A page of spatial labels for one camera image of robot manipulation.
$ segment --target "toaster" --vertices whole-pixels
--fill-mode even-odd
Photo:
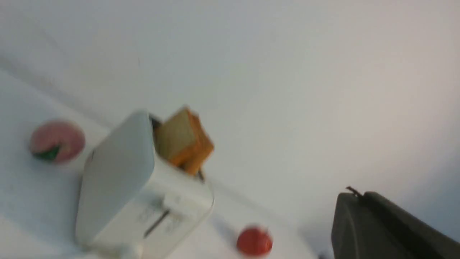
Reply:
[[[160,124],[134,112],[88,157],[75,227],[81,246],[119,258],[165,258],[211,213],[214,194],[204,178],[157,154]]]

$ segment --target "bread slice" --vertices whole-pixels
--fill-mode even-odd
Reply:
[[[200,118],[196,115],[193,115],[193,120],[195,122],[195,125],[199,129],[198,136],[200,138],[201,148],[198,151],[196,151],[194,155],[190,159],[188,159],[181,167],[185,172],[187,172],[187,174],[196,176],[204,161],[214,151],[214,144],[211,142],[211,140],[201,127]]]
[[[185,107],[156,129],[156,151],[174,166],[180,166],[201,149],[200,131],[201,126]]]

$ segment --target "pink fruit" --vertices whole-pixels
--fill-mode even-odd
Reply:
[[[30,151],[39,159],[63,163],[75,158],[85,147],[85,135],[73,122],[52,120],[39,126],[30,139]]]

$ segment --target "white wall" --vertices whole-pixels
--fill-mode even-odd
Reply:
[[[209,176],[318,250],[347,185],[460,240],[459,200],[445,199],[460,183],[456,0],[9,1],[0,14],[3,68],[111,125],[189,104],[216,145]]]

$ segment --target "toaster slot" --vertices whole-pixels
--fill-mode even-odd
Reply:
[[[144,233],[144,239],[147,238],[152,231],[169,215],[169,210],[165,211],[163,215],[157,219]]]

